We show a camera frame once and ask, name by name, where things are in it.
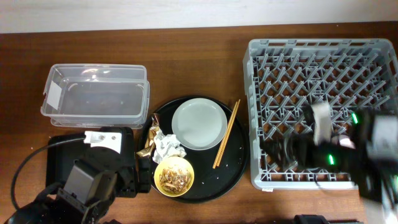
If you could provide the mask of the grey plate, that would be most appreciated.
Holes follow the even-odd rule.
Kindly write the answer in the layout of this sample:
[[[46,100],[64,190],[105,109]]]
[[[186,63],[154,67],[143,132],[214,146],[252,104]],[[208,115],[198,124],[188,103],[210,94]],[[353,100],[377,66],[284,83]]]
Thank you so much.
[[[172,117],[172,131],[180,143],[204,151],[221,142],[227,130],[227,117],[221,106],[206,98],[182,103]]]

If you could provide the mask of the white napkin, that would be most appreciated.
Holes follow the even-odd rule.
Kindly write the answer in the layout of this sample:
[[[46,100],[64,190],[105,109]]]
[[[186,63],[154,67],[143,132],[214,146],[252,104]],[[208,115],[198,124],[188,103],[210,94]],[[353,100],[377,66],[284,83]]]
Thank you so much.
[[[155,151],[152,160],[157,164],[160,164],[164,159],[169,157],[177,156],[184,158],[187,155],[175,134],[165,135],[160,129],[156,132],[154,143]]]

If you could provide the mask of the yellow bowl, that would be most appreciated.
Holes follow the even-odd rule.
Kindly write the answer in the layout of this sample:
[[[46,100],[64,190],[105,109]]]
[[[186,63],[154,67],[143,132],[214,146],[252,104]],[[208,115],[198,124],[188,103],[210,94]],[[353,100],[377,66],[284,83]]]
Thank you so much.
[[[190,185],[188,186],[188,189],[182,193],[179,194],[173,194],[165,191],[164,189],[161,188],[160,183],[159,183],[159,174],[162,172],[163,169],[169,169],[169,168],[180,168],[184,170],[188,170],[189,173],[191,173],[192,180],[190,182]],[[158,191],[160,191],[163,195],[168,196],[168,197],[179,197],[187,193],[190,188],[193,185],[195,178],[195,173],[193,170],[192,165],[184,158],[181,157],[169,157],[164,159],[155,169],[154,172],[154,184]]]

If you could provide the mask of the pink cup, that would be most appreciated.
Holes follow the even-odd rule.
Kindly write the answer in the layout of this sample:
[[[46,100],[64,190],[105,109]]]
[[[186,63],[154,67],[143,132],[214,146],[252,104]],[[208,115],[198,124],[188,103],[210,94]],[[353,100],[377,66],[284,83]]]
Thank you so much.
[[[356,149],[354,142],[346,135],[337,136],[337,144],[342,147]]]

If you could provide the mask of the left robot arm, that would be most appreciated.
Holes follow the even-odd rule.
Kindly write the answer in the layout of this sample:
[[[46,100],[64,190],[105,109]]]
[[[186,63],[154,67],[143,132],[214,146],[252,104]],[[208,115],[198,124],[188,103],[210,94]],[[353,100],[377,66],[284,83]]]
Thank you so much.
[[[44,188],[36,198],[20,207],[15,187],[22,168],[46,149],[72,151],[84,146],[75,159],[68,178]],[[151,189],[149,162],[139,162],[131,128],[100,128],[81,134],[62,136],[34,150],[17,168],[11,182],[11,202],[16,211],[6,223],[98,223],[115,198],[134,198]]]

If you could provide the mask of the food scraps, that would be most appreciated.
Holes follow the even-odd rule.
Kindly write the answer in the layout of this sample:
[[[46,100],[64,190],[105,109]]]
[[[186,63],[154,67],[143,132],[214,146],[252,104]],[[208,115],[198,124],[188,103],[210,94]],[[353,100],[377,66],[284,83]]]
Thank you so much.
[[[159,183],[162,189],[169,193],[179,194],[188,189],[192,180],[188,170],[180,168],[163,169],[159,174]]]

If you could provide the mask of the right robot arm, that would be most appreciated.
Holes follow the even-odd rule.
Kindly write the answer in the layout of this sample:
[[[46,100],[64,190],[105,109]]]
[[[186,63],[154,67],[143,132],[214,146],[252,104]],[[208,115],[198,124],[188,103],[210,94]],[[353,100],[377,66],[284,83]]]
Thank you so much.
[[[296,163],[301,169],[345,172],[371,205],[370,214],[383,223],[397,223],[397,115],[374,110],[352,113],[347,135],[334,134],[328,103],[306,107],[311,134],[291,134],[261,143],[282,169]]]

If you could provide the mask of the gold foil wrapper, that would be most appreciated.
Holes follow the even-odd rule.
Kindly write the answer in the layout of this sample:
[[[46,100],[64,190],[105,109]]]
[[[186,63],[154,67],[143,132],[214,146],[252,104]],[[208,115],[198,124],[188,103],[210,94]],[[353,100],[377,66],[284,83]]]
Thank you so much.
[[[139,157],[149,157],[152,154],[152,151],[155,149],[154,138],[159,130],[159,115],[154,113],[152,114],[152,124],[147,132],[144,148],[137,152]]]

